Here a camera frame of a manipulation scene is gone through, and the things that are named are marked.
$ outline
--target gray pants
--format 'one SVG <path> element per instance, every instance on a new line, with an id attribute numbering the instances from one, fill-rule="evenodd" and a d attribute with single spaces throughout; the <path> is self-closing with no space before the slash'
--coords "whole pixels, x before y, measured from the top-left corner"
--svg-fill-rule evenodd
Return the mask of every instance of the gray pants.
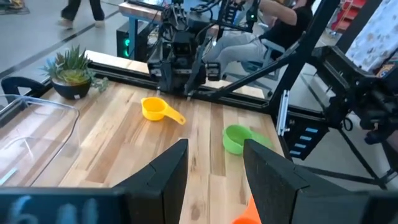
<path id="1" fill-rule="evenodd" d="M 204 62 L 218 62 L 221 73 L 231 62 L 263 62 L 267 47 L 251 33 L 230 34 L 220 38 L 204 56 Z"/>

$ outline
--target sneaker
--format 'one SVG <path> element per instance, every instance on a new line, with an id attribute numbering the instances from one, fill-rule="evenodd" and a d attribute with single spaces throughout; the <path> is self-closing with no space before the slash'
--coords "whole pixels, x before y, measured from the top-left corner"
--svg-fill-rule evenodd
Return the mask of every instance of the sneaker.
<path id="1" fill-rule="evenodd" d="M 66 28 L 66 29 L 73 28 L 73 22 L 68 19 L 64 19 L 64 18 L 62 18 L 58 21 L 58 25 Z"/>
<path id="2" fill-rule="evenodd" d="M 95 27 L 104 27 L 105 22 L 104 21 L 95 21 Z"/>

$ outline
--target person's leg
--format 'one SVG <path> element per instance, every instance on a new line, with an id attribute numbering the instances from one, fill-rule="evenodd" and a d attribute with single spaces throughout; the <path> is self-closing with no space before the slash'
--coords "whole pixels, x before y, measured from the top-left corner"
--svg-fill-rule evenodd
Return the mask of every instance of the person's leg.
<path id="1" fill-rule="evenodd" d="M 255 39 L 256 36 L 252 33 L 230 34 L 223 36 L 217 41 L 217 44 L 212 47 L 209 52 L 203 57 L 204 62 L 214 62 L 220 56 L 222 50 L 231 46 L 238 46 L 248 44 Z"/>
<path id="2" fill-rule="evenodd" d="M 81 0 L 69 0 L 68 5 L 61 11 L 61 17 L 72 24 L 79 10 L 80 3 Z"/>
<path id="3" fill-rule="evenodd" d="M 100 0 L 90 0 L 91 10 L 93 11 L 94 20 L 96 21 L 95 25 L 103 26 L 103 22 L 105 20 L 105 14 L 101 7 Z"/>
<path id="4" fill-rule="evenodd" d="M 223 74 L 226 66 L 231 62 L 263 62 L 266 51 L 266 46 L 257 39 L 248 44 L 225 48 L 215 62 L 220 63 L 220 72 Z"/>

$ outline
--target clear plastic container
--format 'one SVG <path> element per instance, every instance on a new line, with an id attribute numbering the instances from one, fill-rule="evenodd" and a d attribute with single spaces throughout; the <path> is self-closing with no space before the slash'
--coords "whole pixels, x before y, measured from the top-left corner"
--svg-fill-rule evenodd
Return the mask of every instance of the clear plastic container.
<path id="1" fill-rule="evenodd" d="M 0 186 L 57 186 L 80 152 L 78 117 L 72 106 L 0 95 Z"/>

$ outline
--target potted plant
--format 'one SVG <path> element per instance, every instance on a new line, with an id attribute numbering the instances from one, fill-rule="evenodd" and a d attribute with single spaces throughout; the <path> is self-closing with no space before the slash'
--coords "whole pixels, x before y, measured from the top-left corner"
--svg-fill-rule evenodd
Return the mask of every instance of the potted plant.
<path id="1" fill-rule="evenodd" d="M 88 68 L 89 58 L 80 53 L 80 47 L 72 47 L 64 54 L 57 53 L 53 62 L 47 61 L 43 68 L 50 77 L 52 85 L 62 97 L 68 100 L 77 100 L 87 95 L 90 87 L 99 92 L 105 91 L 108 80 L 94 77 L 94 72 Z"/>

